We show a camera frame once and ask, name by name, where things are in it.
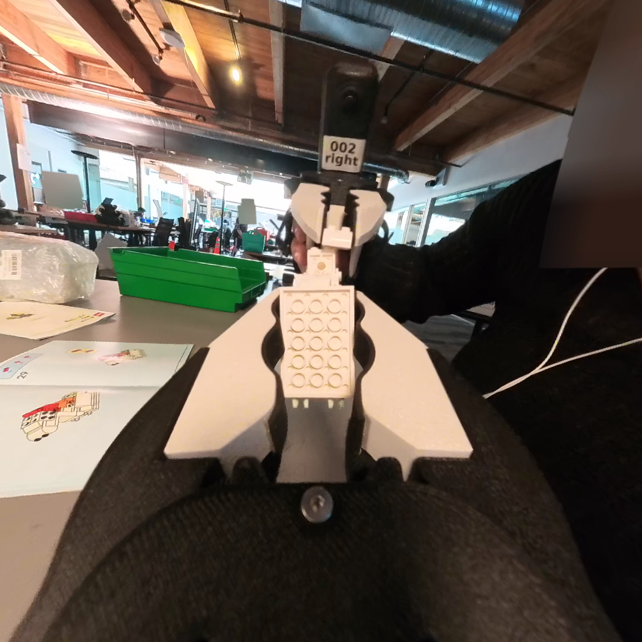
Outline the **person's right hand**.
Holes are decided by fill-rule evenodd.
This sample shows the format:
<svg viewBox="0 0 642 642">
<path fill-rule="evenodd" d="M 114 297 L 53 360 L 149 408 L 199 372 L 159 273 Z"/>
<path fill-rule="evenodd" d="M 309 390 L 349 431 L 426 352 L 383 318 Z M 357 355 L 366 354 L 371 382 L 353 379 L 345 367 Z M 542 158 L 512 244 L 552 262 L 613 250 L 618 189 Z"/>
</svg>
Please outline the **person's right hand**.
<svg viewBox="0 0 642 642">
<path fill-rule="evenodd" d="M 301 273 L 306 272 L 308 264 L 308 237 L 295 221 L 292 223 L 290 251 L 299 271 Z"/>
</svg>

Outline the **white and red lego model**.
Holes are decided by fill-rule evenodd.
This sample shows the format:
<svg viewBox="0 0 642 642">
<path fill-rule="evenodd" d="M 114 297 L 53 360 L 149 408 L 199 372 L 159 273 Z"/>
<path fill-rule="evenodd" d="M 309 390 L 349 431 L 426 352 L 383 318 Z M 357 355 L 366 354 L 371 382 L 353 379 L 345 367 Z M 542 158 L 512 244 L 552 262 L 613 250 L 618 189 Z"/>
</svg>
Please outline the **white and red lego model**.
<svg viewBox="0 0 642 642">
<path fill-rule="evenodd" d="M 306 271 L 279 295 L 285 398 L 335 400 L 354 394 L 355 291 L 341 284 L 336 256 L 333 249 L 308 249 Z"/>
</svg>

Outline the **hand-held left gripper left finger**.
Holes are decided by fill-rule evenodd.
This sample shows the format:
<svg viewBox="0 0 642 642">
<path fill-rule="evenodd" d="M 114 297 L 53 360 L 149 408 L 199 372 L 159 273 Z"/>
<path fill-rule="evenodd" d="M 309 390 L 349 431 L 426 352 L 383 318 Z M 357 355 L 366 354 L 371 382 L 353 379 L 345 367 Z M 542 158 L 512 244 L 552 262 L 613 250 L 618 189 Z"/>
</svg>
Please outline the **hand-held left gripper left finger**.
<svg viewBox="0 0 642 642">
<path fill-rule="evenodd" d="M 267 295 L 214 340 L 165 445 L 169 459 L 281 456 L 279 296 Z"/>
</svg>

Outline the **green plastic bin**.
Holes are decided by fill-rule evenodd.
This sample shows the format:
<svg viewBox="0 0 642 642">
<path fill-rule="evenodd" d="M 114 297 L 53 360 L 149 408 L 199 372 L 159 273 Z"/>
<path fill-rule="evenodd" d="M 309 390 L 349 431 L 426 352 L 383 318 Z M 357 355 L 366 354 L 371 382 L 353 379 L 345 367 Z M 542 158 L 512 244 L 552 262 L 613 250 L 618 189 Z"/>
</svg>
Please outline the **green plastic bin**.
<svg viewBox="0 0 642 642">
<path fill-rule="evenodd" d="M 266 288 L 261 261 L 169 247 L 110 249 L 121 295 L 235 313 Z"/>
</svg>

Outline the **person's right forearm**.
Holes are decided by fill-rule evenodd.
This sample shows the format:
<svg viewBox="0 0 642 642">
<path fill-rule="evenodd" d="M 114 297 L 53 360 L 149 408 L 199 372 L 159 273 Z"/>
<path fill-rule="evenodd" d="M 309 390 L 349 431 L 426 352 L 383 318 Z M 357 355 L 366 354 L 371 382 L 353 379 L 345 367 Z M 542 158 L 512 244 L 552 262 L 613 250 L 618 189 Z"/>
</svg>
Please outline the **person's right forearm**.
<svg viewBox="0 0 642 642">
<path fill-rule="evenodd" d="M 414 248 L 368 242 L 353 283 L 399 322 L 423 323 L 525 295 L 541 277 L 544 232 L 561 160 L 479 204 L 461 227 Z"/>
</svg>

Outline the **clear plastic wrapped package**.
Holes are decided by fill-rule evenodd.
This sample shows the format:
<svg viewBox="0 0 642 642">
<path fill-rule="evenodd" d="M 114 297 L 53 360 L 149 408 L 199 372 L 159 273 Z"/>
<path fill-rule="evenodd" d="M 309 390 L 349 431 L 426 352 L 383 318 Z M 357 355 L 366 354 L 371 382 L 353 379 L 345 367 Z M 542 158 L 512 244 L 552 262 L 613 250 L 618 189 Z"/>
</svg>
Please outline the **clear plastic wrapped package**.
<svg viewBox="0 0 642 642">
<path fill-rule="evenodd" d="M 94 291 L 99 259 L 66 240 L 1 233 L 1 301 L 65 304 Z"/>
</svg>

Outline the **person's black sweater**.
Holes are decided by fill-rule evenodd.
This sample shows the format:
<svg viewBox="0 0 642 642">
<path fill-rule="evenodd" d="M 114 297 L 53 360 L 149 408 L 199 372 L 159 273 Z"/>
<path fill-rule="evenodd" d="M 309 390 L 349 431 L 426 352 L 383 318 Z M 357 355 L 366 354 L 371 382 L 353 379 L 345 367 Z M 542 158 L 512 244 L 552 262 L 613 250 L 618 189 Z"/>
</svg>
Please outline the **person's black sweater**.
<svg viewBox="0 0 642 642">
<path fill-rule="evenodd" d="M 454 366 L 481 394 L 534 370 L 593 270 L 541 270 Z M 641 278 L 608 269 L 583 294 L 543 371 L 489 397 L 562 505 L 583 563 L 625 641 L 641 640 Z"/>
</svg>

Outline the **open instruction booklet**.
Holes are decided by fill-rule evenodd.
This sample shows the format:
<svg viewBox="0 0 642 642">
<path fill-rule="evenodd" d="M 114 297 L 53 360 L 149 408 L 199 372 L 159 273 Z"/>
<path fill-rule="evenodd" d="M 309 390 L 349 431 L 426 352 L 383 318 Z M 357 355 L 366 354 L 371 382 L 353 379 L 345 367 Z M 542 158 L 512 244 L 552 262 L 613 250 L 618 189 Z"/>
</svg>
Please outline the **open instruction booklet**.
<svg viewBox="0 0 642 642">
<path fill-rule="evenodd" d="M 55 340 L 1 360 L 1 498 L 80 491 L 192 350 Z"/>
</svg>

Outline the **closed instruction booklet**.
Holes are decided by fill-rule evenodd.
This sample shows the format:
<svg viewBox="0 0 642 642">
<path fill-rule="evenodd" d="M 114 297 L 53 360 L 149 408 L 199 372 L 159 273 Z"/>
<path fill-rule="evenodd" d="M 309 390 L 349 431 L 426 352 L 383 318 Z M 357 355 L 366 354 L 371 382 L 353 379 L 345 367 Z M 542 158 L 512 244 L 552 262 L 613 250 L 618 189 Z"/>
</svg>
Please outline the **closed instruction booklet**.
<svg viewBox="0 0 642 642">
<path fill-rule="evenodd" d="M 2 301 L 1 334 L 44 340 L 91 326 L 114 315 L 114 312 L 75 308 L 65 304 Z"/>
</svg>

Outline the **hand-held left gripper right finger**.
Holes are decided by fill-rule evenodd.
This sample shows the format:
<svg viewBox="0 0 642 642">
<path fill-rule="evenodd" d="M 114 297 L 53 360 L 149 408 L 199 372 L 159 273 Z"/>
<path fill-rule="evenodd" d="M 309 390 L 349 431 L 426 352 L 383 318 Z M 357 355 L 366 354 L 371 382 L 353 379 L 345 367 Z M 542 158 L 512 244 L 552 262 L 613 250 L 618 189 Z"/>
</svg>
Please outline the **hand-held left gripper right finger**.
<svg viewBox="0 0 642 642">
<path fill-rule="evenodd" d="M 356 303 L 354 454 L 394 458 L 403 477 L 420 459 L 469 459 L 472 445 L 428 348 L 365 295 Z"/>
</svg>

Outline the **large silver spiral duct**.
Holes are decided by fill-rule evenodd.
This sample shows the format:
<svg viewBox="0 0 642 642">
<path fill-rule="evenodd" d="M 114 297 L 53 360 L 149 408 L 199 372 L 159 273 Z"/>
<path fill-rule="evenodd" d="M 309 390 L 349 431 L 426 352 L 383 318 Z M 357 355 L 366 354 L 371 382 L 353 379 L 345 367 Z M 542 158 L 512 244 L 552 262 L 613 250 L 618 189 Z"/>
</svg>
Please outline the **large silver spiral duct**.
<svg viewBox="0 0 642 642">
<path fill-rule="evenodd" d="M 509 37 L 523 1 L 293 1 L 309 35 L 375 54 L 389 38 L 480 63 Z"/>
</svg>

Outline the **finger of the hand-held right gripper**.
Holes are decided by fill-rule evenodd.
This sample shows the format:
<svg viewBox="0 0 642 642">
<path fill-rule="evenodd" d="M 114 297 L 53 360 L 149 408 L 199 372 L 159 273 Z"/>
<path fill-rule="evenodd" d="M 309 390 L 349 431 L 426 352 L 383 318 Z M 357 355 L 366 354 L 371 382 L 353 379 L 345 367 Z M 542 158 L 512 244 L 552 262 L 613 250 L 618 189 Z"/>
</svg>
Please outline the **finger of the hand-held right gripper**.
<svg viewBox="0 0 642 642">
<path fill-rule="evenodd" d="M 329 186 L 316 183 L 300 183 L 292 194 L 293 219 L 313 245 L 329 246 L 323 238 L 330 194 Z"/>
<path fill-rule="evenodd" d="M 351 189 L 347 204 L 347 213 L 352 217 L 347 277 L 354 277 L 363 245 L 378 233 L 388 204 L 379 189 Z"/>
</svg>

